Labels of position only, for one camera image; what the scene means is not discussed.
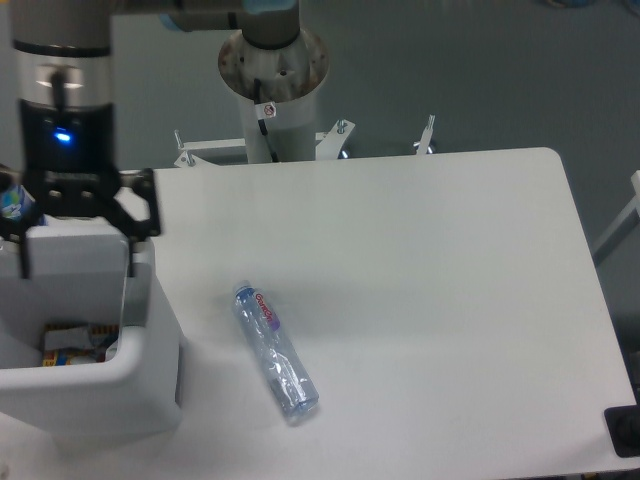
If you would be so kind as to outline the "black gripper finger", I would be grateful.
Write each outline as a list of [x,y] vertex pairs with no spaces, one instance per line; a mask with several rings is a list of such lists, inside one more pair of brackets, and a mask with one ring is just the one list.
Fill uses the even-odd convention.
[[21,184],[20,175],[1,165],[1,239],[17,247],[21,277],[30,278],[28,231],[46,226],[47,220],[35,200]]
[[118,189],[108,196],[107,220],[126,239],[128,276],[135,276],[135,255],[163,232],[155,171],[119,171]]

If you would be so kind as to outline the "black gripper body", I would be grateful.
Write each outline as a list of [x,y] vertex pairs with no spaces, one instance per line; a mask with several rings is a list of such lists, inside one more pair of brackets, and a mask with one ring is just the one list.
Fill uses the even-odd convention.
[[113,104],[58,110],[21,100],[19,113],[22,183],[43,213],[95,218],[118,210]]

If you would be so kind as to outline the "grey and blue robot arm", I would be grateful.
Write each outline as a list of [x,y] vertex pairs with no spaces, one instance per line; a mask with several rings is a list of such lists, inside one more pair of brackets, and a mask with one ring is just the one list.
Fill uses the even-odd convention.
[[28,232],[45,216],[103,218],[130,248],[161,233],[155,175],[118,170],[111,86],[115,15],[165,14],[197,29],[238,29],[260,51],[282,51],[300,35],[296,1],[11,1],[20,94],[22,172],[2,169],[33,198],[1,237],[30,276]]

